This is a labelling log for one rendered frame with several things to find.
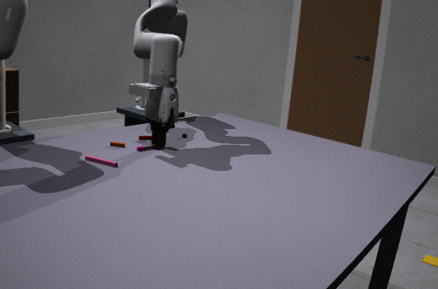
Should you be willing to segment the pink rod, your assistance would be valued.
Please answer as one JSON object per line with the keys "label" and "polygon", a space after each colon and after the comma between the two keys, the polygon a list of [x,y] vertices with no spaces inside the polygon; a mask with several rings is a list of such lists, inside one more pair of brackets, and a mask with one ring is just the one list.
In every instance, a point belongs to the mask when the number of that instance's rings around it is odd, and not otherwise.
{"label": "pink rod", "polygon": [[102,158],[96,158],[96,157],[93,157],[93,156],[90,156],[90,155],[87,155],[85,157],[85,159],[87,161],[92,161],[92,162],[95,162],[95,163],[104,164],[104,165],[111,166],[111,167],[117,167],[118,166],[118,162],[109,161],[109,160],[102,159]]}

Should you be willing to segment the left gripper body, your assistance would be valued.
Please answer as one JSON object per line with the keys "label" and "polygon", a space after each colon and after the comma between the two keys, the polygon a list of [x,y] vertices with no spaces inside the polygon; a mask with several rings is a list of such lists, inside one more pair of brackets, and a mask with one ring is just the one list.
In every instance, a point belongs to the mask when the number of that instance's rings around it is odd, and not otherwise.
{"label": "left gripper body", "polygon": [[179,120],[178,87],[175,85],[156,88],[157,98],[145,98],[145,116],[148,119],[166,124],[172,108],[174,122],[177,122]]}

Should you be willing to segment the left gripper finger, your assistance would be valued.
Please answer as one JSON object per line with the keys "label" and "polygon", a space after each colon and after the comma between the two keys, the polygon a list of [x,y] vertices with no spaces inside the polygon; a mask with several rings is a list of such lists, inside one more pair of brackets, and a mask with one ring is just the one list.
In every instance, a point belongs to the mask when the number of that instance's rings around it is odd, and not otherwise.
{"label": "left gripper finger", "polygon": [[154,143],[156,143],[156,133],[158,133],[159,122],[148,119],[147,117],[145,119],[146,119],[146,121],[148,121],[150,123],[151,131],[152,131],[151,144],[154,144]]}
{"label": "left gripper finger", "polygon": [[[164,126],[163,126],[164,125]],[[166,145],[166,135],[170,128],[174,128],[174,117],[173,117],[173,109],[170,109],[170,117],[168,118],[168,122],[166,124],[160,123],[158,124],[158,133],[156,133],[156,147],[161,147]]]}

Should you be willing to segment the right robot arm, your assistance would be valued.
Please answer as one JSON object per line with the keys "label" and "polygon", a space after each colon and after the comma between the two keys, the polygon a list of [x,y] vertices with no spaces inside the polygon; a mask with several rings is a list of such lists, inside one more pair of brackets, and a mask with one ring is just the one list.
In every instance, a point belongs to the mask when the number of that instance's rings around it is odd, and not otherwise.
{"label": "right robot arm", "polygon": [[0,135],[11,132],[6,125],[5,59],[17,49],[27,12],[27,0],[0,0]]}

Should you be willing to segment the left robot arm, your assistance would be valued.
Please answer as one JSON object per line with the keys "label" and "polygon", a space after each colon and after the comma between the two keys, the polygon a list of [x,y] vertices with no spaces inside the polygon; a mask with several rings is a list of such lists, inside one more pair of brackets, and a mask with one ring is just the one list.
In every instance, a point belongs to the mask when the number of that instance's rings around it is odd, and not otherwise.
{"label": "left robot arm", "polygon": [[136,110],[145,112],[146,98],[157,98],[156,87],[176,85],[187,30],[188,16],[178,11],[178,0],[148,0],[148,10],[137,20],[133,37],[134,54],[142,59],[141,83],[129,84],[129,94],[140,96]]}

